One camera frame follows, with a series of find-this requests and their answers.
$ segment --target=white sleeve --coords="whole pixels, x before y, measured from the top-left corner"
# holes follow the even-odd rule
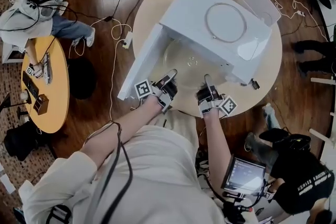
[[[52,207],[63,204],[84,184],[92,182],[96,164],[82,152],[57,159],[23,201],[27,224],[45,224]]]

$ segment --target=wooden floor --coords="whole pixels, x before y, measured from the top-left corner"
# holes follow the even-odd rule
[[[97,17],[111,15],[118,0],[69,0],[70,7],[76,11]],[[137,0],[123,0],[117,10],[116,18],[122,22]],[[282,12],[292,14],[291,0],[282,0],[284,9]],[[129,20],[133,24],[137,9]],[[318,12],[314,11],[318,23],[321,20]],[[79,16],[82,22],[92,24],[96,20]],[[279,22],[281,34],[294,31],[301,22],[298,16],[289,20],[283,17]],[[313,25],[311,18],[307,23]],[[98,83],[97,88],[88,100],[79,101],[70,98],[70,109],[66,123],[62,131],[69,135],[68,138],[54,143],[54,148],[59,157],[68,157],[74,151],[81,148],[88,134],[98,129],[109,119],[111,74],[113,71],[113,57],[115,42],[111,38],[110,30],[112,23],[100,22],[96,24],[96,41],[92,48],[86,49],[84,55],[92,61],[95,66]],[[322,134],[327,133],[330,125],[329,112],[332,107],[332,87],[322,84],[311,83],[308,78],[302,79],[296,70],[296,61],[319,59],[321,56],[315,52],[306,52],[304,56],[298,56],[291,50],[293,42],[305,39],[323,41],[317,28],[301,28],[292,35],[282,38],[283,57],[278,78],[268,95],[253,109],[237,115],[233,118],[222,120],[224,133],[227,137],[229,147],[234,153],[243,153],[244,139],[248,132],[260,132],[266,128],[262,118],[261,106],[270,102],[276,109],[276,115],[282,127],[287,127],[291,133],[309,135],[308,129],[313,128]],[[69,43],[62,42],[66,55],[69,51]],[[132,49],[124,50],[118,48],[117,63],[114,74],[114,88],[112,91],[112,116],[114,119],[129,111],[131,103],[121,102],[117,94],[126,77],[132,63],[134,54]],[[315,76],[326,78],[327,75],[316,73]],[[203,129],[203,121],[197,121],[197,127]],[[201,143],[204,144],[205,134],[201,136]],[[312,143],[312,151],[319,153],[321,142],[316,139]]]

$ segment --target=wooden table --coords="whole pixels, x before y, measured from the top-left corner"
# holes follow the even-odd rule
[[[51,41],[53,36],[36,38],[36,55],[40,60]],[[46,133],[56,133],[63,126],[64,121],[68,114],[69,108],[69,75],[67,61],[62,49],[61,44],[55,38],[53,44],[49,48],[50,63],[52,69],[53,80],[51,84],[46,85],[44,78],[36,79],[31,77],[34,84],[39,89],[39,94],[45,94],[49,99],[48,111],[45,114],[37,115],[34,110],[35,98],[30,94],[32,104],[26,104],[26,109],[30,115],[30,118],[42,131]],[[25,84],[22,81],[22,73],[27,69],[29,65],[29,59],[25,56],[22,64],[21,72],[21,88],[26,89]]]
[[[173,0],[144,0],[142,2],[133,27],[133,50],[135,57],[140,52],[154,24],[160,21],[172,2]],[[234,115],[247,111],[265,97],[277,78],[281,65],[281,57],[281,35],[278,25],[275,24],[272,26],[269,46],[266,48],[265,55],[254,76],[254,79],[260,85],[260,89],[254,90],[252,86],[242,87],[232,82],[225,82],[217,86],[220,93],[230,95],[238,103]],[[193,116],[199,116],[195,92],[183,89],[178,90],[172,103],[173,108]]]

